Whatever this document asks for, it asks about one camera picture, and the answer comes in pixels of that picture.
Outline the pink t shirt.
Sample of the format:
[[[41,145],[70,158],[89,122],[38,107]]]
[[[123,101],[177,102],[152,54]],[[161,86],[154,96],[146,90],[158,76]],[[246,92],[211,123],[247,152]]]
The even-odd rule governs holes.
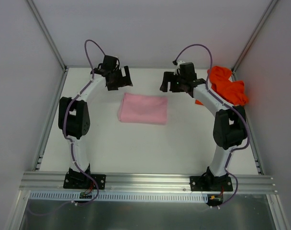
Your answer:
[[[118,110],[123,123],[165,125],[168,121],[168,98],[125,93]]]

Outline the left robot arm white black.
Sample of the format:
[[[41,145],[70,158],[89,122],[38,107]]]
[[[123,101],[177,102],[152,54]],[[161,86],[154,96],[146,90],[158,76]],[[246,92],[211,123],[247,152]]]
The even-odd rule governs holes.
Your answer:
[[[80,188],[90,185],[90,161],[83,148],[82,138],[90,129],[88,104],[94,97],[95,90],[106,87],[116,91],[121,87],[133,86],[129,67],[124,67],[122,74],[117,57],[105,55],[103,62],[90,72],[90,80],[74,97],[61,97],[58,109],[58,127],[70,146],[72,164],[68,170],[69,180]]]

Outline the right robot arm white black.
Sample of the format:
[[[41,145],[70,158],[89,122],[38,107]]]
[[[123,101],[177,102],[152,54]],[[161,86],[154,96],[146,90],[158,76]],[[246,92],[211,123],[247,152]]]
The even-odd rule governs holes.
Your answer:
[[[247,139],[245,109],[240,105],[230,105],[213,92],[207,80],[197,77],[191,62],[178,62],[175,71],[164,72],[160,91],[185,92],[202,102],[214,116],[214,157],[205,173],[190,177],[190,189],[202,192],[231,192],[233,186],[227,168],[233,151],[239,149]]]

